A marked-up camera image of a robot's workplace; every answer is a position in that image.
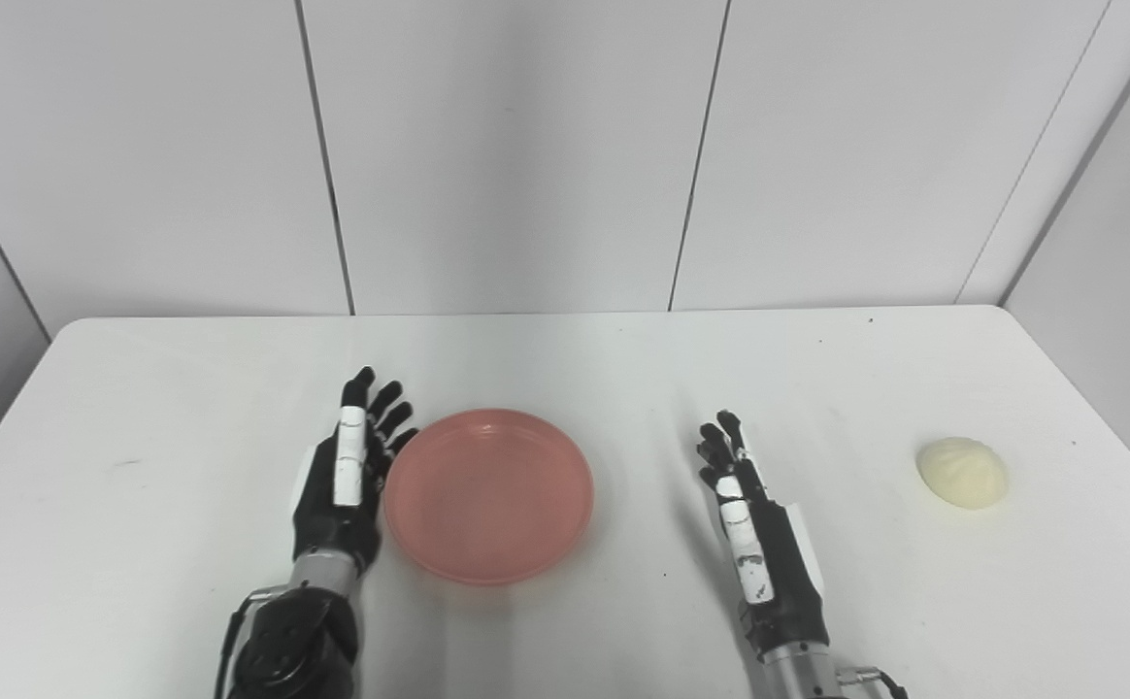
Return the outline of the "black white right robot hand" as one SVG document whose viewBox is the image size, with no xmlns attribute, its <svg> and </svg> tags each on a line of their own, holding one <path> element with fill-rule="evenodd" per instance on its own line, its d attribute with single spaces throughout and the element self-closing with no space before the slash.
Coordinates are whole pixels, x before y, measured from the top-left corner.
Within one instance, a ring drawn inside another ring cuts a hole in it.
<svg viewBox="0 0 1130 699">
<path fill-rule="evenodd" d="M 742 422 L 720 411 L 702 423 L 699 478 L 715 495 L 725 547 L 734 565 L 744 636 L 757 658 L 782 647 L 831 645 L 822 592 L 811 579 L 790 509 L 766 490 L 744 438 Z"/>
</svg>

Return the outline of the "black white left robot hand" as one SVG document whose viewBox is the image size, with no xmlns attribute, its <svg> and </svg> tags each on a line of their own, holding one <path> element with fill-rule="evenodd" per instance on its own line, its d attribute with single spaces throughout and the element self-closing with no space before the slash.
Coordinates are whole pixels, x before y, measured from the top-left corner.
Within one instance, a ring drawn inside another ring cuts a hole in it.
<svg viewBox="0 0 1130 699">
<path fill-rule="evenodd" d="M 382 548 L 379 509 L 395 457 L 418 432 L 400 381 L 376 384 L 365 366 L 347 381 L 333 432 L 318 443 L 292 522 L 293 556 L 332 549 L 353 558 L 360 574 Z"/>
</svg>

